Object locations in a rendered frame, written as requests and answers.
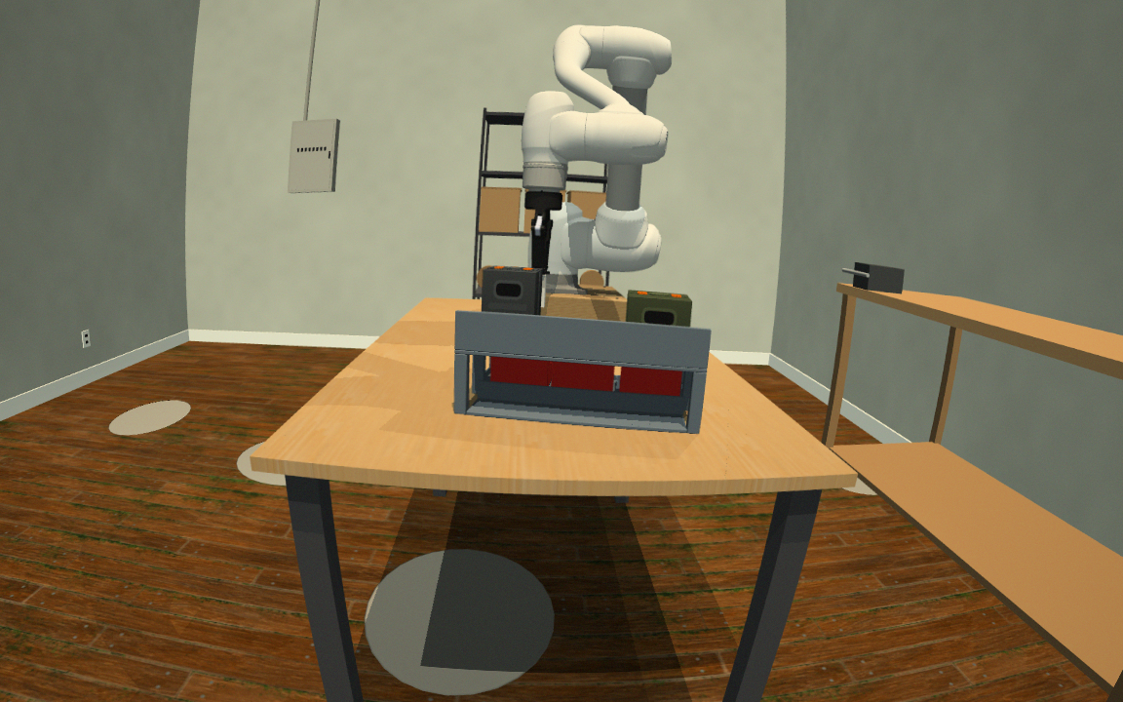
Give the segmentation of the olive green case with orange latches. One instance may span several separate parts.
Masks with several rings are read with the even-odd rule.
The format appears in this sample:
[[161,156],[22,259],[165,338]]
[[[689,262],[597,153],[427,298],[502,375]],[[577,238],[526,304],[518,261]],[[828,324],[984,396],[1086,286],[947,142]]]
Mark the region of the olive green case with orange latches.
[[627,323],[691,323],[692,299],[687,294],[629,290],[627,302]]

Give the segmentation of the black tool case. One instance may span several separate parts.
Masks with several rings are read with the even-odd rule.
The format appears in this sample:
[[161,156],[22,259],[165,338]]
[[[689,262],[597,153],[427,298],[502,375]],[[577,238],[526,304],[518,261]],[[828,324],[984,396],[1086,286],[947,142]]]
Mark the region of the black tool case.
[[544,268],[484,268],[482,311],[542,314],[542,277]]

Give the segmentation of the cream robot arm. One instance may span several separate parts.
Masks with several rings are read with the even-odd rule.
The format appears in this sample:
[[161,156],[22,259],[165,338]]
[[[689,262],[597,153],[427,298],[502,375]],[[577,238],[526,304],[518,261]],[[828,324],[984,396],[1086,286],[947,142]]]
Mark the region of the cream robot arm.
[[[647,89],[672,67],[672,43],[645,28],[573,25],[559,35],[553,60],[559,83],[601,110],[576,112],[563,92],[528,99],[523,188],[559,194],[570,161],[611,164],[596,219],[573,203],[550,212],[547,293],[587,294],[578,268],[636,272],[658,263],[661,236],[640,206],[640,186],[642,165],[667,154],[667,126],[647,116],[646,104]],[[583,69],[606,69],[612,90]]]

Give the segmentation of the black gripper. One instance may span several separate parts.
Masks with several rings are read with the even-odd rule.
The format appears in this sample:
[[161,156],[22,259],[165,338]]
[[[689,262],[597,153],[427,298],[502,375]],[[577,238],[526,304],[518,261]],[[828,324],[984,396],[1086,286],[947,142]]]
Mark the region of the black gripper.
[[557,192],[544,192],[544,190],[526,191],[524,208],[527,210],[535,210],[535,219],[531,220],[531,268],[544,268],[542,307],[545,307],[547,274],[550,274],[550,271],[547,271],[550,233],[553,233],[550,212],[562,211],[562,194],[557,194]]

